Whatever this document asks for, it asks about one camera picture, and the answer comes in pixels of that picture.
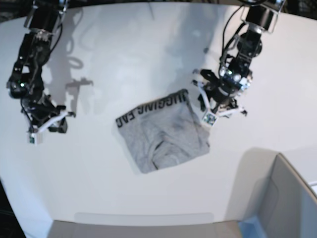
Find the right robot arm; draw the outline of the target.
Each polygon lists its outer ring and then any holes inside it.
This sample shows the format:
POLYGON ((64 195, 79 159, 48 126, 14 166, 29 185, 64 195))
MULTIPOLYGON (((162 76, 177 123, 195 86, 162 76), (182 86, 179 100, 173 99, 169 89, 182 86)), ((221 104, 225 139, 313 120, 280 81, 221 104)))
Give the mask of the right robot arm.
POLYGON ((66 133, 66 117, 74 112, 64 105, 55 106, 51 96, 44 93, 42 68, 49 61, 56 46, 53 37, 62 31, 62 22, 69 2, 67 0, 35 0, 24 26, 24 35, 18 57, 6 83, 9 95, 18 99, 21 113, 28 123, 27 132, 34 136, 44 130, 66 133))

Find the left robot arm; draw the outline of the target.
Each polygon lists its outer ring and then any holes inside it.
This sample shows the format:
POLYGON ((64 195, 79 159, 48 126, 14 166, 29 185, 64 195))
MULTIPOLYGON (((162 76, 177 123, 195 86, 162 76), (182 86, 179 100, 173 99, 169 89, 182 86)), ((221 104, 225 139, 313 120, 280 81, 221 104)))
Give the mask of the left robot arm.
POLYGON ((250 87, 253 81, 250 65, 262 51, 262 34, 274 31, 284 6, 282 0, 243 0, 241 3, 249 10, 229 41, 222 42, 218 73, 201 69, 200 76, 205 81, 192 81, 200 92, 198 100, 205 113, 203 121, 211 125, 234 113, 247 115, 245 108, 238 105, 237 97, 250 87))

